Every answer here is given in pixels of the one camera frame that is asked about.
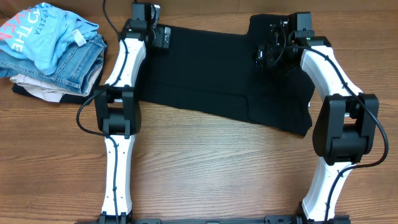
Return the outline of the black t-shirt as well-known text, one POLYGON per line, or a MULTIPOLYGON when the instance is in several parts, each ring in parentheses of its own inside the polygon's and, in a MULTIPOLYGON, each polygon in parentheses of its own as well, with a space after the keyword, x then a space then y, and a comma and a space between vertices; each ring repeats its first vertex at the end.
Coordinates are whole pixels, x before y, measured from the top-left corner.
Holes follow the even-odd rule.
POLYGON ((147 51, 138 98, 306 135, 314 85, 299 61, 267 68, 254 59, 271 25, 284 20, 254 15, 244 35, 172 27, 169 48, 147 51))

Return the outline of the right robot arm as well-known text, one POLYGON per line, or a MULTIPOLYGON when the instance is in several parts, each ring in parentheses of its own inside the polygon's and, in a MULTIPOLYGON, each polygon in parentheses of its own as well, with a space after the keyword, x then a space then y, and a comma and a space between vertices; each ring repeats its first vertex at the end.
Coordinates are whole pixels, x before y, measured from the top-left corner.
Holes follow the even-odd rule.
POLYGON ((313 129, 318 164, 310 189, 295 215, 268 215, 265 223, 350 223, 335 207, 350 172, 369 154, 376 129, 379 100, 365 94, 345 74, 329 40, 315 35, 309 12, 296 12, 271 22, 269 40, 257 46, 255 62, 273 74, 298 61, 323 101, 313 129))

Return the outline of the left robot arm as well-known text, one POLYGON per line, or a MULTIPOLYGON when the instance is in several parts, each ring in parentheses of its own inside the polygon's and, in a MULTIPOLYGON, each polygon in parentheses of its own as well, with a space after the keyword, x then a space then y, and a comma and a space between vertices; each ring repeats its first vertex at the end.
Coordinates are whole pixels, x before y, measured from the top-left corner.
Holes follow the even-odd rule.
POLYGON ((132 18, 118 34, 119 53, 113 71, 94 93, 99 130, 106 146, 106 190, 97 223, 132 223, 131 161, 141 111, 135 94, 147 47, 167 49, 171 30, 159 27, 160 6, 132 4, 132 18))

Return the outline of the folded blue jeans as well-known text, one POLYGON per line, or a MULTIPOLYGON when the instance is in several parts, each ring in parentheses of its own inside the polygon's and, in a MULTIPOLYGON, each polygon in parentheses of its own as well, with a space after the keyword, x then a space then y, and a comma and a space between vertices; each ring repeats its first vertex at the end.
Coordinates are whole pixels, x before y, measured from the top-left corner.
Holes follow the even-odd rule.
POLYGON ((64 95, 86 97, 100 77, 106 47, 99 34, 82 46, 72 43, 48 75, 29 59, 1 52, 1 77, 9 77, 15 87, 46 101, 57 102, 64 95))

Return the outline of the folded black garment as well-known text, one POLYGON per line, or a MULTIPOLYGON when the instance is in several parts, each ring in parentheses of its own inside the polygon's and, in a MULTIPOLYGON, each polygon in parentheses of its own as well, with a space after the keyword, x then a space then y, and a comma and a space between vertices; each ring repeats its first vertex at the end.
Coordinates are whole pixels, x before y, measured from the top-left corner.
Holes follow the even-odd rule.
POLYGON ((69 45, 57 64, 54 76, 66 78, 79 84, 58 86, 57 84, 38 81, 23 74, 10 78, 14 83, 14 93, 39 98, 51 103, 82 104, 93 95, 93 88, 99 85, 103 64, 107 52, 107 42, 98 35, 81 47, 76 43, 69 45))

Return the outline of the light blue printed t-shirt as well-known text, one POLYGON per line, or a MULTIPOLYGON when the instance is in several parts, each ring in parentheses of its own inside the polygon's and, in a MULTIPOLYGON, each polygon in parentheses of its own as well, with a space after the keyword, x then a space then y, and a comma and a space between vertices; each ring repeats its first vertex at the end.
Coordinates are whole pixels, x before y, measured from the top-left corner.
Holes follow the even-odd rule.
POLYGON ((84 44, 97 36, 98 24, 78 14, 42 2, 18 12, 1 26, 1 51, 28 59, 49 75, 72 43, 84 44))

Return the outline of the folded beige garment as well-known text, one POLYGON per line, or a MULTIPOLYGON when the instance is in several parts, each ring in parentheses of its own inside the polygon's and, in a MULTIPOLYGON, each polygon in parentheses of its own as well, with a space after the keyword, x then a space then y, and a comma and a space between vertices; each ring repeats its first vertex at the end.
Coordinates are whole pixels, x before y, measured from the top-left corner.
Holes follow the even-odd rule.
POLYGON ((14 83, 12 87, 14 93, 39 98, 51 103, 73 103, 80 105, 93 95, 93 87, 99 85, 103 72, 103 65, 92 66, 90 72, 90 79, 87 82, 88 87, 84 93, 74 93, 22 74, 11 77, 10 81, 14 83))

